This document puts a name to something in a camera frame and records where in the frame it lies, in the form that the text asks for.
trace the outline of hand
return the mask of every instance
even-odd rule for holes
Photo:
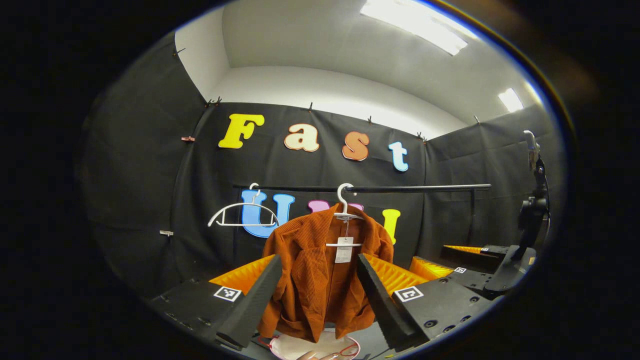
[[[329,354],[327,356],[324,356],[324,357],[321,357],[320,359],[318,359],[316,357],[316,352],[315,351],[309,351],[309,352],[306,352],[301,357],[299,357],[297,360],[332,360],[332,359],[335,359],[336,357],[339,357],[339,356],[340,356],[339,353],[334,352],[333,354]]]

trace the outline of yellow foam padding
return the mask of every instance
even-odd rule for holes
[[[240,266],[235,270],[231,270],[230,272],[209,280],[209,282],[241,290],[242,293],[246,295],[274,256],[275,254]]]
[[[414,256],[409,271],[427,279],[427,281],[432,281],[451,274],[453,269]]]
[[[455,245],[444,245],[444,246],[450,247],[452,249],[460,250],[460,251],[473,252],[474,254],[480,254],[480,250],[482,249],[481,247],[471,247],[471,246],[455,246]]]
[[[376,271],[376,274],[380,278],[380,281],[382,282],[382,285],[384,285],[389,296],[391,296],[391,294],[396,290],[406,289],[418,284],[424,284],[428,281],[427,279],[407,271],[400,266],[393,265],[388,261],[380,260],[369,254],[364,254],[364,256],[369,261],[369,264],[371,264],[371,267],[373,267],[373,270]]]

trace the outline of white wall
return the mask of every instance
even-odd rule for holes
[[[211,10],[183,25],[175,32],[175,46],[182,50],[178,56],[187,74],[205,100],[212,94],[222,77],[229,71],[229,60],[222,35],[224,8]]]
[[[231,69],[209,98],[323,110],[432,139],[467,125],[436,106],[391,86],[356,76],[302,67]]]

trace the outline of white ceiling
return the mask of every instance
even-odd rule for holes
[[[498,94],[513,88],[534,104],[522,73],[492,45],[469,43],[456,56],[415,35],[360,15],[366,0],[237,0],[222,30],[229,65],[295,66],[383,83],[467,124],[507,113]]]

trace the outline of jacket sleeve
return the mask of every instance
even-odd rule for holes
[[[378,249],[378,257],[389,263],[394,262],[394,245],[391,242],[391,236],[384,227],[378,229],[380,237],[380,248]]]
[[[262,319],[258,324],[258,331],[260,335],[265,338],[273,337],[273,332],[280,321],[280,312],[282,311],[282,305],[280,299],[287,287],[286,279],[289,278],[289,272],[291,271],[291,257],[286,253],[286,248],[282,241],[282,237],[278,231],[273,231],[271,236],[267,239],[267,242],[262,251],[262,257],[266,257],[273,254],[279,254],[282,261],[282,276],[276,285],[276,289],[273,295],[267,303],[267,307],[264,310]]]

